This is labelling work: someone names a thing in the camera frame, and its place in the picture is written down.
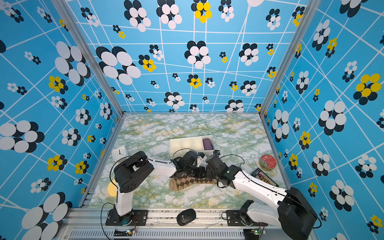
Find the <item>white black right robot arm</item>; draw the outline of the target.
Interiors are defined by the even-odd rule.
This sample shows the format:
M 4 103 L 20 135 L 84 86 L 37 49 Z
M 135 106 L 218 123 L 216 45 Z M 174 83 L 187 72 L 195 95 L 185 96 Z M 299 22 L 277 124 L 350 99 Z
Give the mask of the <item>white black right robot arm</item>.
M 204 161 L 208 172 L 225 187 L 246 192 L 270 206 L 270 210 L 262 210 L 255 202 L 246 203 L 245 222 L 251 220 L 280 227 L 293 240 L 308 239 L 318 217 L 300 190 L 267 184 L 238 166 L 227 166 L 216 154 Z

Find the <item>beige argyle sock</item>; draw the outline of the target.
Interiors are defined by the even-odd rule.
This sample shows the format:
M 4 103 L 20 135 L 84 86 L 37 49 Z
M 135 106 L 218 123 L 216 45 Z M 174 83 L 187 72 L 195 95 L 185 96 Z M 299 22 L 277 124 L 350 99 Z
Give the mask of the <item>beige argyle sock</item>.
M 217 183 L 216 179 L 197 179 L 197 178 L 172 178 L 169 183 L 170 190 L 174 192 L 178 192 L 181 190 L 184 190 L 188 187 L 191 187 L 193 185 L 202 185 L 202 184 L 208 184 L 208 185 L 215 185 Z

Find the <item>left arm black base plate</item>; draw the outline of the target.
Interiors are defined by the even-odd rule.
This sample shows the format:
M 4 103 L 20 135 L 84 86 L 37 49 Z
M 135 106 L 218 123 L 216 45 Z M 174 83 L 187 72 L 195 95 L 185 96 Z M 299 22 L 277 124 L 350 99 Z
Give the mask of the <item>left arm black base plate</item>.
M 145 226 L 148 218 L 148 210 L 132 210 L 124 216 L 120 216 L 115 208 L 108 211 L 106 226 Z

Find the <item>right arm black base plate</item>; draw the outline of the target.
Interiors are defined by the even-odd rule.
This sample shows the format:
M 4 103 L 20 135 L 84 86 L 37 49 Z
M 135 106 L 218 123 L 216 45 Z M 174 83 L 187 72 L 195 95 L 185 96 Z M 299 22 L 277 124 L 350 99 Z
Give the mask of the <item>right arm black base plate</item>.
M 229 227 L 267 227 L 267 223 L 254 222 L 242 216 L 239 210 L 227 210 L 221 213 L 221 218 L 227 222 Z

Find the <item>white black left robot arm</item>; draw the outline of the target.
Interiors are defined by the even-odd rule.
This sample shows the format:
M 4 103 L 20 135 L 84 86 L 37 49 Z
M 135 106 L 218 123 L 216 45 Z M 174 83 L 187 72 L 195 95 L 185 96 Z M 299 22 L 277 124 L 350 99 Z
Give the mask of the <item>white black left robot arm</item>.
M 125 217 L 131 214 L 133 191 L 149 175 L 169 178 L 205 178 L 207 171 L 203 163 L 206 159 L 207 156 L 204 153 L 194 151 L 189 151 L 184 156 L 168 162 L 152 160 L 143 151 L 122 158 L 122 162 L 112 168 L 117 183 L 117 201 L 114 209 L 118 216 Z

